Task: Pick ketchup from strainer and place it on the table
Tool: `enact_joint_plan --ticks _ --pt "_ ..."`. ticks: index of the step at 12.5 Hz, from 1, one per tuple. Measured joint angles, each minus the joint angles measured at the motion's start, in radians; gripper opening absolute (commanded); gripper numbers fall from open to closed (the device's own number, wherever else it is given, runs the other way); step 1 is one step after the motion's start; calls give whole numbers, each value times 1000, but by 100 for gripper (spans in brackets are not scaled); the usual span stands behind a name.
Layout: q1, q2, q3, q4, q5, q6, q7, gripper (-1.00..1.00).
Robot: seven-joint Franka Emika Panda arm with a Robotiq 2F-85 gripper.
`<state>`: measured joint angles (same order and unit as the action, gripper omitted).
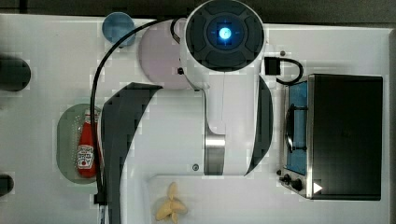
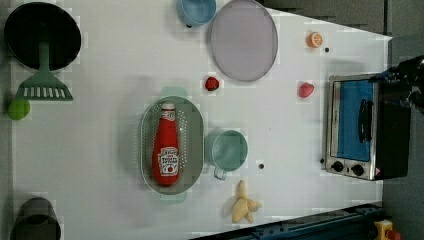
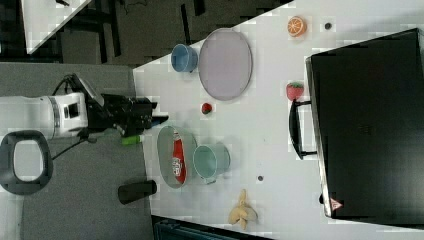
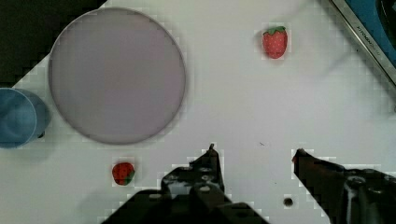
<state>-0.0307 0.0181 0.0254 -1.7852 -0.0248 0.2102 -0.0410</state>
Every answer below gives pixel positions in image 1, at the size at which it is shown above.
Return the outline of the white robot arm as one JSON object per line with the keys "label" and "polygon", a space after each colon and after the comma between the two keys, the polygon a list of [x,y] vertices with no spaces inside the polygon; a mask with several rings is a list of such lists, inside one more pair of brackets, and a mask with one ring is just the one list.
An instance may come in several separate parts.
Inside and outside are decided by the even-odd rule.
{"label": "white robot arm", "polygon": [[179,42],[189,87],[130,83],[104,104],[106,224],[150,224],[154,176],[247,175],[260,163],[273,133],[264,35],[246,4],[205,2]]}

